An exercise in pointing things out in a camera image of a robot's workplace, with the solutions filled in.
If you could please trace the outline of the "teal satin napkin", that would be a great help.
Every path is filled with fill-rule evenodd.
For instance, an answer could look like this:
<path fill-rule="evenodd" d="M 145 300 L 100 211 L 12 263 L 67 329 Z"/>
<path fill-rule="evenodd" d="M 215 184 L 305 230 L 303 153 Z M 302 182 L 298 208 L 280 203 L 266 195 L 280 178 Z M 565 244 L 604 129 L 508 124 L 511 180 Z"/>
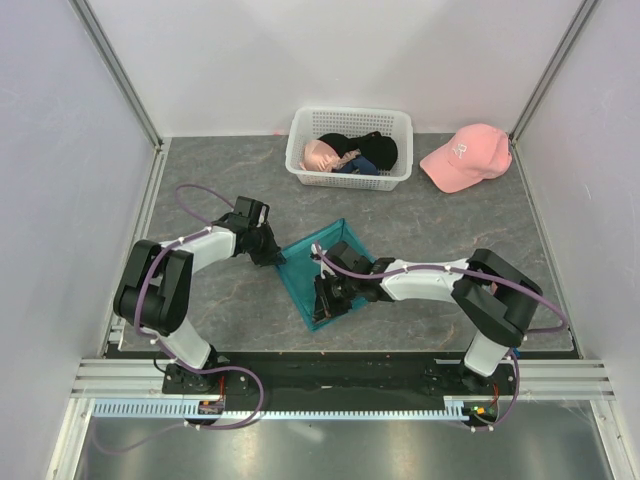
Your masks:
<path fill-rule="evenodd" d="M 326 250 L 340 241 L 346 241 L 360 255 L 371 262 L 374 261 L 374 257 L 344 218 L 290 244 L 281 251 L 286 262 L 276 267 L 277 273 L 304 324 L 311 332 L 333 322 L 333 319 L 315 322 L 312 318 L 316 299 L 314 277 L 320 274 L 320 265 L 311 259 L 311 247 L 313 243 L 318 242 Z"/>

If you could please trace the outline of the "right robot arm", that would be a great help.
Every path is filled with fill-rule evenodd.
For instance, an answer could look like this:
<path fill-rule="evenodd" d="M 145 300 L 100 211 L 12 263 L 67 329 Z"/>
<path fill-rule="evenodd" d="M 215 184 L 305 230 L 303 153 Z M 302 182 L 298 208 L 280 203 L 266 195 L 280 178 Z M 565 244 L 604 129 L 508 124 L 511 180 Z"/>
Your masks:
<path fill-rule="evenodd" d="M 493 383 L 500 361 L 521 345 L 542 298 L 534 281 L 488 249 L 467 259 L 424 264 L 393 257 L 371 261 L 341 241 L 327 250 L 314 243 L 311 258 L 320 265 L 314 278 L 317 322 L 349 312 L 357 299 L 457 305 L 476 328 L 457 371 L 460 386 L 473 394 Z"/>

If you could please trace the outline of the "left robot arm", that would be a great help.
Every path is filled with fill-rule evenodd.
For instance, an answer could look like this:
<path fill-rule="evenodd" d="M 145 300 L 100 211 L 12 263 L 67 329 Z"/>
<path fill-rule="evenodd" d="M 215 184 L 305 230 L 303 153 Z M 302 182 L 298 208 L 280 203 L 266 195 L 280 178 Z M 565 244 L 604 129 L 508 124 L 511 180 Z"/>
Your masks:
<path fill-rule="evenodd" d="M 268 222 L 270 207 L 238 197 L 233 209 L 203 229 L 173 241 L 137 241 L 113 300 L 115 315 L 169 357 L 169 382 L 184 381 L 198 393 L 218 385 L 218 353 L 187 318 L 192 277 L 242 254 L 258 266 L 285 263 Z"/>

